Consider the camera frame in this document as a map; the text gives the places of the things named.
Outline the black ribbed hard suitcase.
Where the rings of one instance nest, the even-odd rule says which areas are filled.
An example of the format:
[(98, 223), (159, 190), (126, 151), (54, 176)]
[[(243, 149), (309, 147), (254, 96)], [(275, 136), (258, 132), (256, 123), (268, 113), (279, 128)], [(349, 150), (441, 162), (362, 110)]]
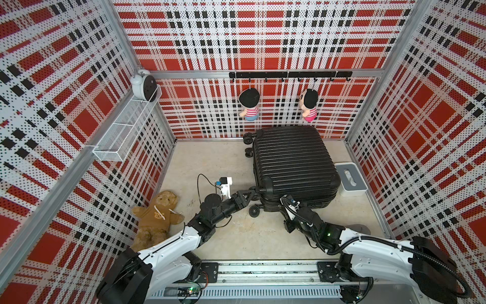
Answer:
[(312, 209), (325, 208), (336, 197), (340, 176), (316, 128), (311, 126), (272, 127), (243, 136), (246, 157), (253, 160), (259, 195), (249, 209), (279, 212), (280, 198), (293, 199)]

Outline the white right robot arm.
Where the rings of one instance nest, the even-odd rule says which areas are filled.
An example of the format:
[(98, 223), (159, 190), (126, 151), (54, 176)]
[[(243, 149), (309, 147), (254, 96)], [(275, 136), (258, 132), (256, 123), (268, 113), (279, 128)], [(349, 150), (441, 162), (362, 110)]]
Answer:
[(440, 303), (456, 303), (473, 295), (457, 264), (429, 239), (416, 236), (398, 241), (359, 233), (323, 221), (290, 195), (282, 196), (280, 204), (286, 229), (300, 231), (325, 254), (339, 256), (336, 267), (345, 280), (359, 277), (407, 284)]

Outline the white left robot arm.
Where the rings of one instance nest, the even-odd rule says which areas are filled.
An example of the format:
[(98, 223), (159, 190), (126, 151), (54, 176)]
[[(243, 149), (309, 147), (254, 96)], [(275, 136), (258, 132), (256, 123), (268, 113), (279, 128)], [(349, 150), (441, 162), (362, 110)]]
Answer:
[(96, 298), (100, 303), (144, 303), (174, 282), (197, 277), (201, 261), (193, 250), (215, 234), (219, 222), (260, 197), (256, 189), (238, 191), (227, 200), (208, 195), (181, 232), (140, 252), (122, 252), (97, 287)]

